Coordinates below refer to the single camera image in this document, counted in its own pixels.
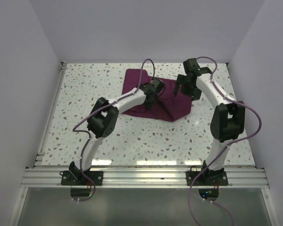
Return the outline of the purple surgical wrap cloth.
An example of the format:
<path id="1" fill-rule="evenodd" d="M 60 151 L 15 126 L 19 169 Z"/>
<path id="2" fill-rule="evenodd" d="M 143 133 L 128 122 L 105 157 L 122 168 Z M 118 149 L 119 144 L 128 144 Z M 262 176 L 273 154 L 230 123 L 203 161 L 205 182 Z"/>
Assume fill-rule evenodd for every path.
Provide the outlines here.
<path id="1" fill-rule="evenodd" d="M 125 72 L 125 79 L 123 83 L 122 94 L 131 91 L 138 85 L 140 76 L 140 69 L 127 69 Z M 182 117 L 185 117 L 191 112 L 191 97 L 183 95 L 182 93 L 175 96 L 173 90 L 175 88 L 175 80 L 158 78 L 161 80 L 166 88 L 165 92 L 158 97 L 154 106 L 151 109 L 146 108 L 145 105 L 135 106 L 123 114 L 133 117 L 157 119 L 168 122 L 174 122 Z M 142 71 L 141 83 L 150 82 L 151 77 L 146 70 Z"/>

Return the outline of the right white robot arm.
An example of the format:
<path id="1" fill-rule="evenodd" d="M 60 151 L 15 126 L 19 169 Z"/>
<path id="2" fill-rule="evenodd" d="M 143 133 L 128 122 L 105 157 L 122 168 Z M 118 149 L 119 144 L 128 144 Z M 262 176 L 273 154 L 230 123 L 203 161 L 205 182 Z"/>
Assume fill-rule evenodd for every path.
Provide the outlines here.
<path id="1" fill-rule="evenodd" d="M 221 86 L 212 81 L 212 70 L 200 67 L 197 59 L 185 60 L 183 67 L 185 74 L 177 76 L 173 94 L 181 92 L 193 101 L 199 100 L 204 94 L 214 109 L 210 123 L 212 147 L 201 171 L 190 170 L 187 177 L 196 185 L 212 185 L 226 179 L 225 159 L 230 142 L 237 140 L 244 131 L 245 107 L 242 106 L 242 102 L 227 97 Z"/>

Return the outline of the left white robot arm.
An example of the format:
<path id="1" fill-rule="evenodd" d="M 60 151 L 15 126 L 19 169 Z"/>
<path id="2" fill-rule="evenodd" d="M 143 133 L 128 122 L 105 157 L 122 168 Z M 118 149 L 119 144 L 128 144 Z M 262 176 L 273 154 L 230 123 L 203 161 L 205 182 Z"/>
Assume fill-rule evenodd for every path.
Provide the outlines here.
<path id="1" fill-rule="evenodd" d="M 73 128 L 74 132 L 88 133 L 88 140 L 83 146 L 79 160 L 71 162 L 69 166 L 73 181 L 83 185 L 91 179 L 87 171 L 90 170 L 92 160 L 103 140 L 114 131 L 118 116 L 139 105 L 152 108 L 165 88 L 163 81 L 152 79 L 151 82 L 138 84 L 131 91 L 114 99 L 101 97 L 97 100 L 90 114 Z M 87 130 L 79 130 L 78 127 L 84 122 L 87 122 Z"/>

